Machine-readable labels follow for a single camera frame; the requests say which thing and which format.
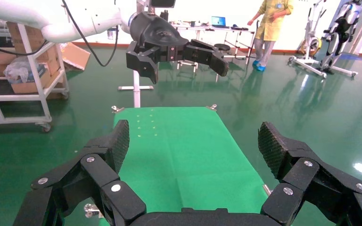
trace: person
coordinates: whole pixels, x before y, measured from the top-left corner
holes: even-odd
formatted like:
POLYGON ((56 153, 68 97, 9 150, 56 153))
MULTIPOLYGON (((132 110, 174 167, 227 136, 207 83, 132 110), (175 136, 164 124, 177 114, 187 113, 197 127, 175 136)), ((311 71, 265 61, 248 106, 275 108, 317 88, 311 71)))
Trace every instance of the person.
POLYGON ((252 25, 254 20, 264 14, 254 40, 256 60, 253 62, 253 67, 256 67, 258 71, 264 71, 266 69, 272 48, 280 34, 284 16, 290 15, 292 11, 293 0, 264 0, 259 11, 252 20, 247 23, 249 26, 252 25))

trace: white metal shelf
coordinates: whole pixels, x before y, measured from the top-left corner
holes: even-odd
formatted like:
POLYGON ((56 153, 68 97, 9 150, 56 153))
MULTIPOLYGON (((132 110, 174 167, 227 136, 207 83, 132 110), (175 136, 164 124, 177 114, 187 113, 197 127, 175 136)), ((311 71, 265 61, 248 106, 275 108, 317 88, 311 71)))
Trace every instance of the white metal shelf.
MULTIPOLYGON (((24 43, 25 51, 27 53, 31 53, 32 50, 31 50, 30 42, 28 40, 27 32, 25 31, 25 26, 23 24, 18 24, 18 28, 19 28, 21 38, 24 43)), ((44 111, 44 116, 41 116, 41 117, 35 117, 35 116, 33 116, 33 117, 5 117, 2 113, 2 110, 0 109, 0 124, 35 123, 37 125, 43 126, 45 128, 45 131, 48 131, 50 129, 49 122, 52 121, 52 118, 50 116, 48 104, 46 102, 46 97, 50 93, 62 93, 65 96, 67 96, 68 92, 69 92, 69 86, 68 86, 68 82, 67 82, 67 76, 66 76, 63 59, 62 59, 62 52, 60 49, 60 45, 52 43, 52 42, 47 43, 44 47, 41 48, 40 51, 38 51, 37 53, 35 53, 33 55, 29 55, 27 57, 28 57, 28 61, 31 66, 31 71, 33 72, 33 77, 34 77, 34 81, 35 81, 35 85, 37 87, 38 93, 37 94, 26 94, 26 95, 17 95, 17 94, 0 95, 0 101, 40 101, 43 111, 44 111), (44 88, 44 87, 42 87, 42 84, 41 84, 41 80, 40 80, 38 70, 37 70, 38 64, 35 60, 37 57, 39 57, 41 54, 43 54, 45 51, 47 51, 49 48, 51 48, 53 46, 56 46, 56 50, 58 53, 59 64, 60 64, 59 74, 54 79, 54 81, 51 82, 49 87, 44 88), (65 87, 64 88, 55 88, 55 86, 57 85, 57 83, 60 80, 63 81, 63 83, 65 84, 65 87)))

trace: laptop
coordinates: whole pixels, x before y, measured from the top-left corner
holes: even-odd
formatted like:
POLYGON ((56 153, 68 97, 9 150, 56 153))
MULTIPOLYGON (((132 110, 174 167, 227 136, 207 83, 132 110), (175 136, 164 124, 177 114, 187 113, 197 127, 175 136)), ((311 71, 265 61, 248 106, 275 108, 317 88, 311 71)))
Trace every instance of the laptop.
POLYGON ((212 26, 218 28, 230 28, 225 25, 225 17, 212 16, 212 26))

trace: table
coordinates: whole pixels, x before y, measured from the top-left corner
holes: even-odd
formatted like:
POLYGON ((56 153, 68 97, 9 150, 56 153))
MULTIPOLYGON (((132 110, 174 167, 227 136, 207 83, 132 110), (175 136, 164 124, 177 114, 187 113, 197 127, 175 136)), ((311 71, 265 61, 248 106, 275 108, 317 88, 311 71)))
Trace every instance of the table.
POLYGON ((130 147, 119 175, 148 212, 260 212, 264 183, 215 111, 128 108, 115 114, 115 124, 121 119, 129 122, 130 147))

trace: cardboard box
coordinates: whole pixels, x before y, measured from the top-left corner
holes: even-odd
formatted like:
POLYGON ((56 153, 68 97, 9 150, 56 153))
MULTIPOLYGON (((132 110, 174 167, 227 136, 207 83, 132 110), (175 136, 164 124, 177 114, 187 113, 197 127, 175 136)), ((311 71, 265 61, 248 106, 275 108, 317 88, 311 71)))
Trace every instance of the cardboard box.
POLYGON ((50 73, 51 76, 53 76, 53 74, 55 72, 57 72, 59 70, 59 68, 60 68, 60 63, 59 63, 58 58, 52 59, 52 60, 49 60, 49 61, 38 61, 38 63, 46 65, 46 67, 48 68, 49 73, 50 73))
POLYGON ((0 65, 0 73, 3 73, 3 71, 6 69, 6 67, 8 66, 9 64, 7 65, 0 65))
MULTIPOLYGON (((43 88, 47 86, 50 81, 49 71, 46 70, 45 73, 40 77, 41 85, 43 88)), ((37 93, 37 85, 35 82, 26 82, 26 83, 15 83, 11 84, 14 93, 37 93)))
MULTIPOLYGON (((31 50, 34 52, 36 51, 41 45, 43 41, 30 41, 31 50)), ((25 53, 24 44, 13 44, 15 46, 15 50, 18 53, 25 53)), ((48 50, 46 50, 43 54, 41 54, 37 60, 38 61, 48 61, 52 59, 56 59, 58 56, 58 53, 56 51, 56 46, 52 46, 48 50)))
MULTIPOLYGON (((17 26, 17 23, 13 22, 6 22, 6 25, 8 26, 9 33, 12 36, 13 39, 21 40, 21 35, 19 28, 17 26)), ((25 26, 25 31, 27 32, 27 36, 29 40, 43 40, 44 37, 41 33, 41 30, 25 26)))
MULTIPOLYGON (((3 50, 15 52, 15 48, 1 48, 3 50)), ((16 59, 16 55, 4 53, 0 51, 0 65, 8 65, 10 64, 14 59, 16 59)))
MULTIPOLYGON (((13 23, 13 22, 6 22, 6 24, 8 25, 10 36, 12 37, 12 44, 15 47, 16 52, 25 53, 23 39, 21 38, 20 31, 18 29, 17 24, 13 23)), ((39 29, 25 26, 25 30, 27 32, 27 37, 30 42, 31 50, 34 52, 37 49, 39 49, 39 47, 41 47, 41 45, 44 43, 45 39, 41 33, 41 30, 39 30, 39 29)), ((56 46, 53 46, 53 47, 49 48, 46 52, 41 54, 37 58, 37 60, 48 61, 51 59, 55 59, 57 57, 57 55, 58 55, 58 53, 56 51, 56 46)))
POLYGON ((91 53, 72 44, 71 42, 61 45, 63 61, 79 70, 85 70, 91 53))
MULTIPOLYGON (((50 86, 50 85, 53 83, 53 81, 54 81, 58 76, 59 76, 59 71, 58 71, 58 72, 55 72, 55 73, 52 75, 52 77, 51 77, 51 79, 50 79, 47 87, 50 86)), ((55 88, 65 88, 65 87, 66 87, 66 81, 65 81, 65 80, 63 79, 63 77, 62 77, 62 79, 60 79, 60 80, 58 81, 58 83, 56 84, 55 88)), ((64 99, 64 97, 63 97, 63 95, 62 95, 61 93, 50 93, 50 94, 46 97, 46 99, 47 99, 47 100, 64 99)))

